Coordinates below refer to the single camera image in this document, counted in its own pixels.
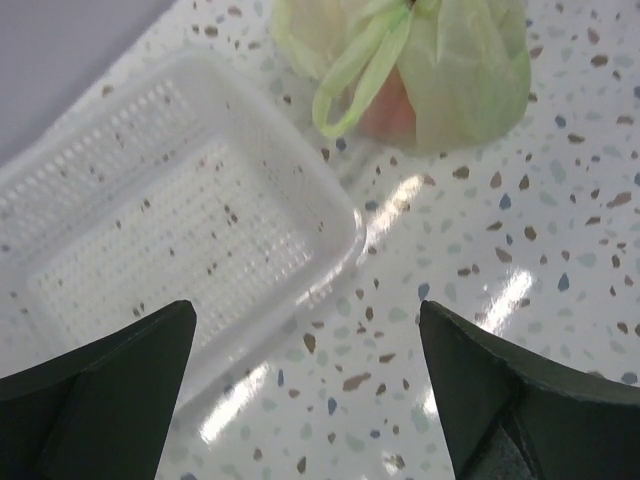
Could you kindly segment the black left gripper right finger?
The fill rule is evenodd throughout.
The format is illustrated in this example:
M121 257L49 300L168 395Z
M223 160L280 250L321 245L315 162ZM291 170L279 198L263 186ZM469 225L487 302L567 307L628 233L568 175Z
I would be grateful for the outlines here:
M639 390L551 361L434 301L419 330L458 479L636 479Z

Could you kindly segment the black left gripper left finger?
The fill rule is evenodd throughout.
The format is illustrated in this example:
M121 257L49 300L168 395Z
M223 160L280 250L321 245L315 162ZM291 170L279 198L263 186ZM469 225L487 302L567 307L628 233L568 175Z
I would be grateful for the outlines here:
M2 378L2 478L154 478L195 327L178 300Z

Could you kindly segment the red fake tomato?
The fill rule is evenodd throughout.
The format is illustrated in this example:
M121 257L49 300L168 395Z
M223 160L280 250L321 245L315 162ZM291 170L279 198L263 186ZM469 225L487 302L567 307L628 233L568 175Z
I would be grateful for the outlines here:
M360 131L381 142L411 144L416 114L397 67L394 67L359 121Z

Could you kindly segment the light green avocado plastic bag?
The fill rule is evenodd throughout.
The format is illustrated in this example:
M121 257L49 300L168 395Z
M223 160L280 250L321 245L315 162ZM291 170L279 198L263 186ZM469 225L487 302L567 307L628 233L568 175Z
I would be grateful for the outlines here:
M531 86L520 1L277 1L272 36L318 87L315 127L328 138L359 121L397 67L416 114L419 154L481 145L521 120Z

